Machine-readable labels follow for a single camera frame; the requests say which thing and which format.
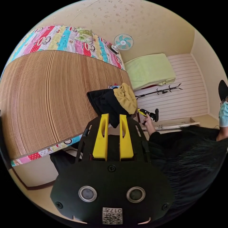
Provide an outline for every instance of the label sticker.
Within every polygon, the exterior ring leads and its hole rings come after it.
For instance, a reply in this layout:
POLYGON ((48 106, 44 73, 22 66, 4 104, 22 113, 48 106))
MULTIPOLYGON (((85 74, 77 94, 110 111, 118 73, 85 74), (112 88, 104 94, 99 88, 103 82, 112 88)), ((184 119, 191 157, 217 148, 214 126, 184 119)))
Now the label sticker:
POLYGON ((103 207, 102 223, 111 225, 123 224, 123 210, 122 208, 108 208, 103 207))

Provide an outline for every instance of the fan base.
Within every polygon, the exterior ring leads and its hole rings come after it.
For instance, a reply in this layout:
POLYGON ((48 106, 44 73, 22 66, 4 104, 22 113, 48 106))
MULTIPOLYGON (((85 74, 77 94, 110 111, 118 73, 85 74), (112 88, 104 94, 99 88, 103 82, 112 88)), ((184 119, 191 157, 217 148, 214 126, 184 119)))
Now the fan base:
POLYGON ((114 45, 112 45, 112 46, 110 47, 110 49, 111 49, 114 53, 116 53, 116 54, 119 53, 119 50, 118 50, 117 48, 115 48, 114 45))

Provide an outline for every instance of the green blanket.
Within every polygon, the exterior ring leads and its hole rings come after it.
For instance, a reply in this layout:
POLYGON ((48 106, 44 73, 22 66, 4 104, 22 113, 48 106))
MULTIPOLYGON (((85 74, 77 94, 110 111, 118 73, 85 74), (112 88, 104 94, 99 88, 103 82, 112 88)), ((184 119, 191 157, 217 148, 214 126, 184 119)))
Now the green blanket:
POLYGON ((173 83, 175 72, 165 54, 146 55, 126 62, 133 90, 173 83))

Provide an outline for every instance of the electric fan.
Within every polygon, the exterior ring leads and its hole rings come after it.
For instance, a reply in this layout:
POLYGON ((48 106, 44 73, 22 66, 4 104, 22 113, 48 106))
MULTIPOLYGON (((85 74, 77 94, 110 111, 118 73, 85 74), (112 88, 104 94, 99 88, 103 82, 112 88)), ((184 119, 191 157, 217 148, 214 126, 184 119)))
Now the electric fan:
POLYGON ((110 49, 114 53, 118 54, 119 49, 120 50, 129 50, 133 46, 134 41, 131 36, 123 33, 123 34, 119 34, 115 37, 114 44, 115 44, 115 46, 112 45, 110 47, 110 49))

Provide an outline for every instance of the fan blade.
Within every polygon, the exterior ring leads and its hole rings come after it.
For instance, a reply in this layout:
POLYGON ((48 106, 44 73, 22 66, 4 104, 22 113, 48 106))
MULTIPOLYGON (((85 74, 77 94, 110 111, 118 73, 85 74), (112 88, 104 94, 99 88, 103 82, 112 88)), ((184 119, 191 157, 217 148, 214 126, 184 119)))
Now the fan blade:
POLYGON ((127 40, 130 40, 131 38, 129 37, 125 37, 123 40, 127 41, 127 40))
POLYGON ((121 41, 121 40, 123 40, 123 36, 120 36, 120 37, 119 37, 119 41, 121 41))
POLYGON ((125 49, 126 48, 126 45, 122 45, 120 48, 121 49, 125 49))
POLYGON ((127 42, 127 41, 126 41, 126 44, 127 44, 129 47, 131 46, 131 44, 130 44, 129 42, 127 42))

